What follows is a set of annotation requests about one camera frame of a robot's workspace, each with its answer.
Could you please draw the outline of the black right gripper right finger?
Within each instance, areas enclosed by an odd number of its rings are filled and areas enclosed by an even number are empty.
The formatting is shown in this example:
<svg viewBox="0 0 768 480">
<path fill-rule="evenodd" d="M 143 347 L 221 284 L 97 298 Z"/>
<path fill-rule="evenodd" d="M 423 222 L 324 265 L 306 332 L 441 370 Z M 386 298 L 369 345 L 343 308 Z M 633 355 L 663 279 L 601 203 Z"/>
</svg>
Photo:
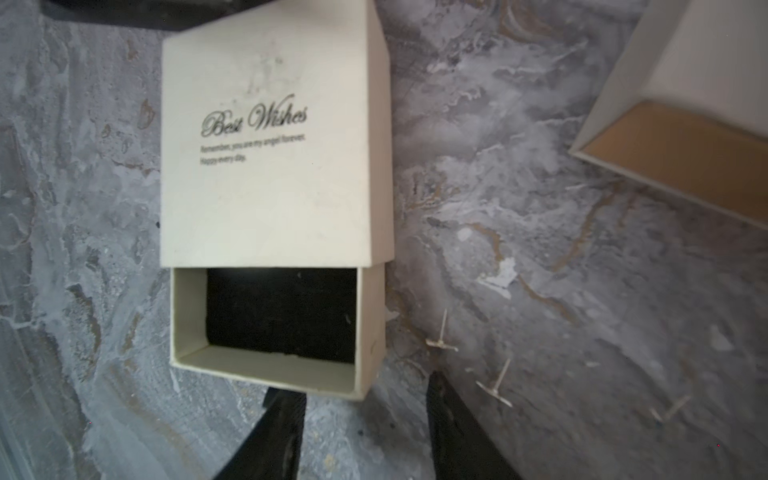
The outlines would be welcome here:
<svg viewBox="0 0 768 480">
<path fill-rule="evenodd" d="M 429 377 L 426 410 L 437 480 L 522 479 L 441 372 Z"/>
</svg>

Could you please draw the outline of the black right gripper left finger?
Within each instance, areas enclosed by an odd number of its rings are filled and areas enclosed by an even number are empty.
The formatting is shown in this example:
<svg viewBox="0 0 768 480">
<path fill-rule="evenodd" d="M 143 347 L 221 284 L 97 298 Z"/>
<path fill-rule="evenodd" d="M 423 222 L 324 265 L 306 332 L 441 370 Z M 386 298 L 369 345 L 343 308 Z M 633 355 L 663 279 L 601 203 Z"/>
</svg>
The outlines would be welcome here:
<svg viewBox="0 0 768 480">
<path fill-rule="evenodd" d="M 306 395 L 270 387 L 265 411 L 216 480 L 298 478 Z"/>
</svg>

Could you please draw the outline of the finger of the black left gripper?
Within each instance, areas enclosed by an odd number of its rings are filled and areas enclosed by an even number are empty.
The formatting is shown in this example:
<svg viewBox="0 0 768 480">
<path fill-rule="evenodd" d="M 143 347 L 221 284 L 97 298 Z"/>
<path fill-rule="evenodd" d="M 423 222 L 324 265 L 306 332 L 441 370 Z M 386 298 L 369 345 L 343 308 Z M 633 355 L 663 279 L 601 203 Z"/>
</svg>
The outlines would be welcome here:
<svg viewBox="0 0 768 480">
<path fill-rule="evenodd" d="M 51 19 L 178 32 L 270 3 L 270 0 L 43 0 Z"/>
</svg>

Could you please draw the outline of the cream drawer jewelry box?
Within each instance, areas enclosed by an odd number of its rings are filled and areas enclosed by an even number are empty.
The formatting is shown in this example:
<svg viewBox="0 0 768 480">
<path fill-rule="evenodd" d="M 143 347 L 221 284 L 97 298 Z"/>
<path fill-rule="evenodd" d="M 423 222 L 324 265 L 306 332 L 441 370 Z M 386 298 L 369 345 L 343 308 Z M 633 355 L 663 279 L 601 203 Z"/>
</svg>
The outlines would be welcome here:
<svg viewBox="0 0 768 480">
<path fill-rule="evenodd" d="M 371 1 L 274 1 L 162 44 L 172 366 L 362 400 L 395 256 L 390 56 Z"/>
</svg>

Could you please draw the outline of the cream small gift box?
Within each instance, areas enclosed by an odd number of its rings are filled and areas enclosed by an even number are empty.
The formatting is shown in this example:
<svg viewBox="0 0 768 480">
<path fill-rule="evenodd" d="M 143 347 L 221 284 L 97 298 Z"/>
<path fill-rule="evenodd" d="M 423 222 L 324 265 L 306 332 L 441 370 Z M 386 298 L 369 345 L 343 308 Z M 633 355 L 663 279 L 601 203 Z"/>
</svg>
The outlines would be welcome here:
<svg viewBox="0 0 768 480">
<path fill-rule="evenodd" d="M 652 1 L 573 156 L 767 224 L 767 5 Z"/>
</svg>

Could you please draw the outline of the gold stud earring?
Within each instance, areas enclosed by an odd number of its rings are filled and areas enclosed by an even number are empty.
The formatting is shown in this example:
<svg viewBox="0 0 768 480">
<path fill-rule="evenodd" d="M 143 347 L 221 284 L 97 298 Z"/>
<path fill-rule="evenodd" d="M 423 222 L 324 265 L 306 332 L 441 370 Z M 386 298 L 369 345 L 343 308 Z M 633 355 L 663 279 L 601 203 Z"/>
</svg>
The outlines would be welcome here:
<svg viewBox="0 0 768 480">
<path fill-rule="evenodd" d="M 504 362 L 502 369 L 498 373 L 496 379 L 491 384 L 483 384 L 480 381 L 476 381 L 476 385 L 480 387 L 486 394 L 496 399 L 501 404 L 509 408 L 512 408 L 513 403 L 510 400 L 503 397 L 500 393 L 500 386 L 508 372 L 510 363 L 511 363 L 511 358 L 507 358 Z"/>
<path fill-rule="evenodd" d="M 440 325 L 440 331 L 439 336 L 437 339 L 429 339 L 427 338 L 425 340 L 425 344 L 430 348 L 436 348 L 440 350 L 447 350 L 447 351 L 453 351 L 458 352 L 459 348 L 455 345 L 448 344 L 445 341 L 445 332 L 446 332 L 446 324 L 447 324 L 447 317 L 448 317 L 448 310 L 445 309 L 443 312 L 441 325 Z"/>
</svg>

